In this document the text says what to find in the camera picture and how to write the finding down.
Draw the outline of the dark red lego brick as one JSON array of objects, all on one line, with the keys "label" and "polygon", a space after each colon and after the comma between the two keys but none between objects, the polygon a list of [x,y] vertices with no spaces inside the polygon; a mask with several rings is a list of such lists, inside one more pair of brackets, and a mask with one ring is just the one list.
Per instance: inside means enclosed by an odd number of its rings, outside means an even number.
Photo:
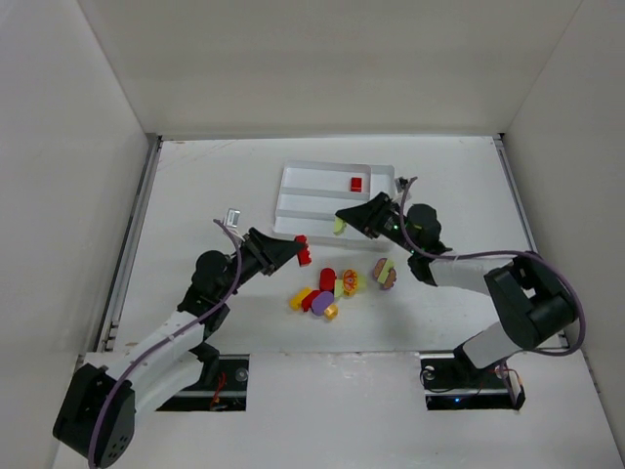
[{"label": "dark red lego brick", "polygon": [[301,303],[301,308],[303,312],[307,312],[313,304],[314,299],[321,293],[320,290],[313,290],[311,291],[303,300]]}]

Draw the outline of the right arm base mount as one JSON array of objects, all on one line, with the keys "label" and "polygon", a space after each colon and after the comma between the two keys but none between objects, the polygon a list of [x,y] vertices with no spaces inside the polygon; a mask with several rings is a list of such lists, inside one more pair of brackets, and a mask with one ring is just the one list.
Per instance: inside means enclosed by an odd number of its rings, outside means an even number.
[{"label": "right arm base mount", "polygon": [[477,368],[459,347],[421,354],[419,380],[430,411],[519,411],[526,402],[521,377],[506,359]]}]

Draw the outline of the white divided tray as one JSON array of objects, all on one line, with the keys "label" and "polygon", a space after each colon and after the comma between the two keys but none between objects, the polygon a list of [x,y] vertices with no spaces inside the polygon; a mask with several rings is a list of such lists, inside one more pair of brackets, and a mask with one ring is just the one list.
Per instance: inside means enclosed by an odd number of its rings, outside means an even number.
[{"label": "white divided tray", "polygon": [[[350,191],[351,177],[363,180],[363,192]],[[386,250],[390,247],[387,241],[370,242],[353,228],[333,235],[337,210],[363,204],[379,192],[396,194],[392,165],[288,161],[282,171],[272,231],[283,238],[305,235],[315,244]]]}]

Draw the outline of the red rounded lego brick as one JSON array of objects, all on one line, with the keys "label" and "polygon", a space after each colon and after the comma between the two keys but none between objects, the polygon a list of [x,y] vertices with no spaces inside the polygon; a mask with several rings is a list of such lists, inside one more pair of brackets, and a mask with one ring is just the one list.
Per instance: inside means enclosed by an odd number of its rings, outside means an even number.
[{"label": "red rounded lego brick", "polygon": [[336,284],[336,273],[331,268],[323,268],[319,274],[319,289],[333,292]]}]

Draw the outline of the small red lego brick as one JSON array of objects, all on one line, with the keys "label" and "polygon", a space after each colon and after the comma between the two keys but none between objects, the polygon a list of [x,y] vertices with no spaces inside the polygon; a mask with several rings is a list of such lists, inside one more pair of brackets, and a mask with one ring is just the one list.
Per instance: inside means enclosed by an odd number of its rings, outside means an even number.
[{"label": "small red lego brick", "polygon": [[363,180],[360,177],[351,177],[350,191],[363,192]]}]

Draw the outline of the orange patterned lego piece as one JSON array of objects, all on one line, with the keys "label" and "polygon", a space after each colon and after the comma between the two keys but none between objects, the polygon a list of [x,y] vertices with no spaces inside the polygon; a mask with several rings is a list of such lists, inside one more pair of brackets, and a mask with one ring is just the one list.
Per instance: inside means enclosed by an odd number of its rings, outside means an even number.
[{"label": "orange patterned lego piece", "polygon": [[366,276],[353,269],[343,271],[343,295],[352,297],[366,288]]}]

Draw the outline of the small orange lego piece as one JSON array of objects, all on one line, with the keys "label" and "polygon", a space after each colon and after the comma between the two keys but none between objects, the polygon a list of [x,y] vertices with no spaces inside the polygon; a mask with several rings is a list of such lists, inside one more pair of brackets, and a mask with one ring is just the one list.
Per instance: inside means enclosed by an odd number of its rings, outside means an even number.
[{"label": "small orange lego piece", "polygon": [[327,320],[334,320],[338,316],[338,312],[338,306],[336,304],[332,304],[324,310],[323,315]]}]

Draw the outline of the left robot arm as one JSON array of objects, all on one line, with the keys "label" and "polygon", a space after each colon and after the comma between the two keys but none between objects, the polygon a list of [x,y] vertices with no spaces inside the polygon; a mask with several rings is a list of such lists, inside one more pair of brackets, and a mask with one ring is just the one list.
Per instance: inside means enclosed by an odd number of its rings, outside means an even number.
[{"label": "left robot arm", "polygon": [[253,276],[270,276],[306,246],[250,229],[225,232],[231,254],[202,253],[190,286],[170,317],[110,364],[84,363],[72,375],[53,427],[54,437],[91,468],[108,468],[128,449],[139,415],[157,410],[196,383],[219,352],[207,339],[229,314],[231,295]]}]

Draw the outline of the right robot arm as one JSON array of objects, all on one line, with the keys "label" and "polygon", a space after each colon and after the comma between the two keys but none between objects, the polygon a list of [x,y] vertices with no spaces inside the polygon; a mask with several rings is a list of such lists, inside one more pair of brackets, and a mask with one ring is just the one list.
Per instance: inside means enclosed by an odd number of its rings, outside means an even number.
[{"label": "right robot arm", "polygon": [[417,280],[473,291],[491,300],[496,323],[453,352],[467,373],[522,351],[537,352],[545,341],[582,319],[576,296],[538,255],[517,251],[459,255],[441,241],[438,214],[427,204],[404,210],[381,192],[363,204],[338,210],[336,216],[368,238],[383,236],[409,252],[407,265]]}]

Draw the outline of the yellow lego brick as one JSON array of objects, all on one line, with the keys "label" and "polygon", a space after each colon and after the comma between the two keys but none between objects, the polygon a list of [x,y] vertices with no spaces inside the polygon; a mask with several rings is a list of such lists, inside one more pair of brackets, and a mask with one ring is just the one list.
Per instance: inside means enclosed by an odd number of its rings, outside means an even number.
[{"label": "yellow lego brick", "polygon": [[289,306],[292,310],[298,311],[302,308],[303,301],[313,292],[309,287],[305,287],[298,291],[292,298],[289,299]]}]

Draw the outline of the light green lego piece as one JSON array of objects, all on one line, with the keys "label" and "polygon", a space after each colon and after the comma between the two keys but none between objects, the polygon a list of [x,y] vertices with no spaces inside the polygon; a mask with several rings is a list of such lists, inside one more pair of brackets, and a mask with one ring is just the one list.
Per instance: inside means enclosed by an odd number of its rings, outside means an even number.
[{"label": "light green lego piece", "polygon": [[346,228],[347,228],[347,223],[343,219],[336,217],[334,220],[334,225],[333,225],[333,235],[335,236],[342,235],[344,231],[346,230]]}]

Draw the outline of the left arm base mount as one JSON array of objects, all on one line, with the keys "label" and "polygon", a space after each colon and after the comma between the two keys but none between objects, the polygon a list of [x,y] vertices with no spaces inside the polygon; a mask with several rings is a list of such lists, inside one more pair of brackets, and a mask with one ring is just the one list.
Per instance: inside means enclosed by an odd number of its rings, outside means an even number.
[{"label": "left arm base mount", "polygon": [[240,412],[247,407],[250,356],[216,351],[204,363],[198,380],[179,391],[160,412]]}]

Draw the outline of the purple tan lego piece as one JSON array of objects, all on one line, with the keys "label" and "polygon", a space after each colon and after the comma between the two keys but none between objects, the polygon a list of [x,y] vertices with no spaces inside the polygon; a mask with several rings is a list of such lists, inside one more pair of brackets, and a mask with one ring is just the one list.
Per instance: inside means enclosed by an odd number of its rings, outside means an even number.
[{"label": "purple tan lego piece", "polygon": [[383,290],[391,289],[396,283],[395,263],[389,258],[380,258],[374,268],[373,277]]}]

